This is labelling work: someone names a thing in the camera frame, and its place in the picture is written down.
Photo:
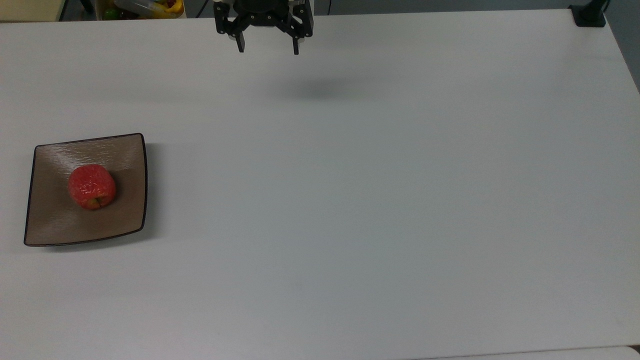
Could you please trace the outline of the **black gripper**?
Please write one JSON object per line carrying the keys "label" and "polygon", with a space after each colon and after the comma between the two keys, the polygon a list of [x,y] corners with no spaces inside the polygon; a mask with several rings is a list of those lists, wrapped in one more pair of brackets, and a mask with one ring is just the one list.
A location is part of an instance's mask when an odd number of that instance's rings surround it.
{"label": "black gripper", "polygon": [[234,0],[233,9],[237,17],[231,21],[231,6],[214,3],[215,29],[235,41],[238,51],[245,52],[244,31],[254,27],[274,27],[288,35],[293,53],[299,55],[300,45],[314,34],[313,3],[289,3],[288,0]]}

